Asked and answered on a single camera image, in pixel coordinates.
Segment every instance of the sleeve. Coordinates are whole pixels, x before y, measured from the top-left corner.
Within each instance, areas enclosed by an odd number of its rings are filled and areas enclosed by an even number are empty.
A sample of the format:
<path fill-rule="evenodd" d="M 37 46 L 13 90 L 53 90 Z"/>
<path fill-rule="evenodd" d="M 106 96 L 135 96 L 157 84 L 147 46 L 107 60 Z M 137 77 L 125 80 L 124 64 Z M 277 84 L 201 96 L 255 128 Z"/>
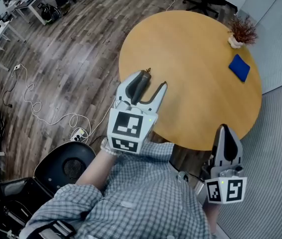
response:
<path fill-rule="evenodd" d="M 35 229 L 52 221 L 79 220 L 81 214 L 91 211 L 102 197 L 102 193 L 93 185 L 68 184 L 34 213 L 21 231 L 20 238 L 27 238 Z"/>

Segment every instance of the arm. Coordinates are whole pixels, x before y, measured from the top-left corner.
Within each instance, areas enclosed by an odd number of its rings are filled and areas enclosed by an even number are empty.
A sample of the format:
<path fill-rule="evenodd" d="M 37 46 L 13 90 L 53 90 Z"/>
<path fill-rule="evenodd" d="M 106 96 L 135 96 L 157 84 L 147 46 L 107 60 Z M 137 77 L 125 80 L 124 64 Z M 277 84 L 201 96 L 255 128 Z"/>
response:
<path fill-rule="evenodd" d="M 102 190 L 105 186 L 106 179 L 116 159 L 117 156 L 109 154 L 104 150 L 100 150 L 95 159 L 80 176 L 76 184 L 91 184 L 97 189 Z"/>
<path fill-rule="evenodd" d="M 207 198 L 205 199 L 203 211 L 205 212 L 205 215 L 207 217 L 207 221 L 210 225 L 210 230 L 212 234 L 216 233 L 216 224 L 220 212 L 220 207 L 221 205 L 211 204 L 208 202 Z"/>

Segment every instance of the bag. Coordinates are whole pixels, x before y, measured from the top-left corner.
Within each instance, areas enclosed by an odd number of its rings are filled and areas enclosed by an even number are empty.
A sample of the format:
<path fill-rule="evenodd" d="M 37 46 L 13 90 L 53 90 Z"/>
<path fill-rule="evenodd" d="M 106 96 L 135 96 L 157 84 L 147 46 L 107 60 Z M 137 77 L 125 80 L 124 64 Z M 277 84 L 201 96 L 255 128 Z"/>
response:
<path fill-rule="evenodd" d="M 40 3 L 38 8 L 42 9 L 41 17 L 46 21 L 47 24 L 52 24 L 61 16 L 60 11 L 50 4 Z"/>
<path fill-rule="evenodd" d="M 19 234 L 59 188 L 77 181 L 95 156 L 90 146 L 71 141 L 52 150 L 38 164 L 34 177 L 1 182 L 0 230 Z"/>

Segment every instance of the wooden floor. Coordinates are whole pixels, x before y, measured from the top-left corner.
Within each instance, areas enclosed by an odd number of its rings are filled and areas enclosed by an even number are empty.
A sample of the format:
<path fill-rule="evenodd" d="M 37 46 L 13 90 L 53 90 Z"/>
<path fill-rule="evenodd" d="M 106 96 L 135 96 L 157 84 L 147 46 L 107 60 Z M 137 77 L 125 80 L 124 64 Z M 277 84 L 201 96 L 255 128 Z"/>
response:
<path fill-rule="evenodd" d="M 55 5 L 54 0 L 47 0 Z M 0 61 L 9 68 L 22 63 L 28 69 L 28 84 L 34 83 L 26 99 L 41 101 L 38 115 L 56 121 L 62 115 L 76 112 L 85 115 L 94 128 L 112 103 L 119 85 L 118 58 L 129 31 L 142 19 L 165 11 L 174 0 L 77 0 L 66 16 L 52 25 L 43 26 L 35 17 L 25 23 L 20 17 L 12 25 L 26 43 L 5 42 Z M 186 9 L 177 0 L 170 9 Z M 218 20 L 227 23 L 234 10 L 213 6 L 220 12 Z M 18 72 L 15 89 L 2 95 L 14 83 L 10 72 L 0 69 L 0 110 L 6 121 L 2 149 L 6 152 L 6 179 L 32 176 L 36 165 L 55 147 L 69 141 L 72 128 L 69 117 L 54 126 L 31 114 L 31 105 L 23 101 L 26 73 Z M 88 127 L 85 119 L 78 126 Z M 107 119 L 91 140 L 105 135 Z M 155 141 L 163 141 L 154 135 Z M 98 150 L 98 141 L 93 147 Z M 209 153 L 175 148 L 171 162 L 182 170 L 197 174 Z"/>

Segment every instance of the white cube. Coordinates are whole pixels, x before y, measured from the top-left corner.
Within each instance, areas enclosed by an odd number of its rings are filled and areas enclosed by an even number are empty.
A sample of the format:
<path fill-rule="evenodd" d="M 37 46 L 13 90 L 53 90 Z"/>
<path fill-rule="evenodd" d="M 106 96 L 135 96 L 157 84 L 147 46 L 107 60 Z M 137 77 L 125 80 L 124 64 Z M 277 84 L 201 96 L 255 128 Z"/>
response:
<path fill-rule="evenodd" d="M 245 195 L 247 177 L 218 177 L 205 180 L 209 203 L 230 204 L 242 202 Z"/>
<path fill-rule="evenodd" d="M 136 114 L 111 108 L 107 130 L 110 148 L 139 154 L 157 120 L 157 114 L 148 113 Z"/>

